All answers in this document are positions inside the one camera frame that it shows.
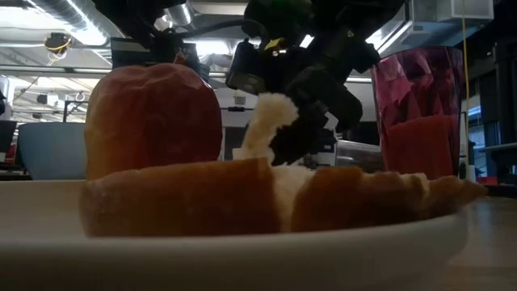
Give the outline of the black monitor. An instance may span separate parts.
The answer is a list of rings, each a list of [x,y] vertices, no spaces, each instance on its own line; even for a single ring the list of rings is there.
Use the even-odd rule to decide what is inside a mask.
[[[16,121],[0,120],[0,153],[6,154],[9,151],[16,126]]]

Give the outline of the black background stand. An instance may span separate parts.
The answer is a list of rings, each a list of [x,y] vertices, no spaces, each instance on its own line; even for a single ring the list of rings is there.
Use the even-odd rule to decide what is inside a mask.
[[[72,115],[85,116],[87,113],[88,101],[66,100],[64,102],[62,121],[66,123]]]

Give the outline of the red apple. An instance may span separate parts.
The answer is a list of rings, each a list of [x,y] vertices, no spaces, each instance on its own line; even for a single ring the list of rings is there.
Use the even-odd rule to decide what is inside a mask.
[[[119,67],[89,98],[86,177],[216,161],[222,137],[215,91],[194,70],[174,63]]]

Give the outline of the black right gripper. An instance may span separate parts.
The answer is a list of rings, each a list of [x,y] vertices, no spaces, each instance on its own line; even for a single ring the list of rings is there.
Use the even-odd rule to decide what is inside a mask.
[[[306,155],[322,129],[335,129],[338,124],[337,131],[344,132],[363,116],[362,103],[326,70],[308,67],[296,76],[296,83],[297,89],[317,102],[303,104],[300,117],[277,131],[270,144],[273,166],[292,164]]]

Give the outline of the silver ceiling duct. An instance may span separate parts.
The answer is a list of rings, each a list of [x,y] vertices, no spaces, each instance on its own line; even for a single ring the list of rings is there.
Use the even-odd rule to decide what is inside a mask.
[[[189,25],[195,16],[188,0],[173,0],[166,5],[164,12],[172,25],[177,27]]]
[[[27,0],[39,12],[55,19],[76,40],[85,45],[106,44],[102,15],[91,0]]]

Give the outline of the blue bowl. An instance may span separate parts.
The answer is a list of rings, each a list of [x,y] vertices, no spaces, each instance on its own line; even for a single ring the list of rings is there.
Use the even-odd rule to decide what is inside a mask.
[[[84,126],[63,122],[19,126],[19,152],[33,180],[86,178]]]

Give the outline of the bread slice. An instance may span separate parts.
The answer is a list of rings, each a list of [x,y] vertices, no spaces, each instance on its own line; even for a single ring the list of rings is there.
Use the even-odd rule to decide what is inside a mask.
[[[486,187],[444,176],[358,167],[273,166],[270,142],[298,116],[263,94],[242,146],[246,159],[118,171],[86,178],[79,210],[91,237],[274,234],[391,225],[447,215]]]

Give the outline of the clear drinking glass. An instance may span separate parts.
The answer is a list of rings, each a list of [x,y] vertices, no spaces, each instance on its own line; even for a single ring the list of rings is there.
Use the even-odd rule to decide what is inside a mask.
[[[360,167],[368,173],[383,171],[385,165],[378,145],[338,140],[337,167]]]

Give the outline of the dark background cabinet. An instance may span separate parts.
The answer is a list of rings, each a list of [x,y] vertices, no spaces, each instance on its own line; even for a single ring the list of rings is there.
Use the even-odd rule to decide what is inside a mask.
[[[517,186],[517,40],[499,41],[494,72],[480,81],[487,174]]]

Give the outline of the pink tumbler with juice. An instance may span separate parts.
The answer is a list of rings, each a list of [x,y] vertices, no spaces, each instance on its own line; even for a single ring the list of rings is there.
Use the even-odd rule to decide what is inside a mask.
[[[428,179],[457,175],[462,51],[430,46],[393,53],[372,68],[372,85],[386,169]]]

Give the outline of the cream white plate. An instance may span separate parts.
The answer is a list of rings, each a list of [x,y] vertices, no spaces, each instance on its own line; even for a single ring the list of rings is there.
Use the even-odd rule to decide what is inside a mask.
[[[464,213],[215,238],[87,238],[78,181],[0,182],[0,291],[438,291]]]

